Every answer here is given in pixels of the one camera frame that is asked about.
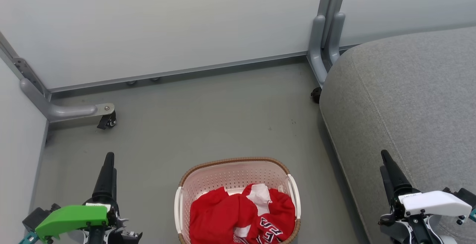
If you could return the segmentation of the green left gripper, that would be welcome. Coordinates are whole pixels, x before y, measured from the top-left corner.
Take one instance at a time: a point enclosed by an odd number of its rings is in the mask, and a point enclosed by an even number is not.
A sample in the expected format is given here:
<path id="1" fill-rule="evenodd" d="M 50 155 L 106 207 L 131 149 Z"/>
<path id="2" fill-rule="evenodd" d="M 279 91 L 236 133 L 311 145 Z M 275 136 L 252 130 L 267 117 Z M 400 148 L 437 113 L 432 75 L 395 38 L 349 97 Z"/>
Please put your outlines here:
<path id="1" fill-rule="evenodd" d="M 142 233 L 126 230 L 117 204 L 115 154 L 108 152 L 97 178 L 92 199 L 52 211 L 34 229 L 39 240 L 51 244 L 61 234 L 81 231 L 84 244 L 138 244 Z"/>

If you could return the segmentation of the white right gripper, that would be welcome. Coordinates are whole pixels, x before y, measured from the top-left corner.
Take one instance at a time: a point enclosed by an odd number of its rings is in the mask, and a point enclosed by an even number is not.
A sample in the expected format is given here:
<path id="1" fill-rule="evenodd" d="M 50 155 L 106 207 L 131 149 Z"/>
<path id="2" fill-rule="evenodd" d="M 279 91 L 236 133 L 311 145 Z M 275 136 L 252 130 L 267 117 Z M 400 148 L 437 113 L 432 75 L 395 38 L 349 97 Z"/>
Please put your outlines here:
<path id="1" fill-rule="evenodd" d="M 458 225 L 475 221 L 475 194 L 468 190 L 413 193 L 389 152 L 382 150 L 381 157 L 380 174 L 390 213 L 380 217 L 380 231 L 394 244 L 456 244 L 453 237 L 439 235 L 434 228 L 442 216 L 455 217 Z"/>

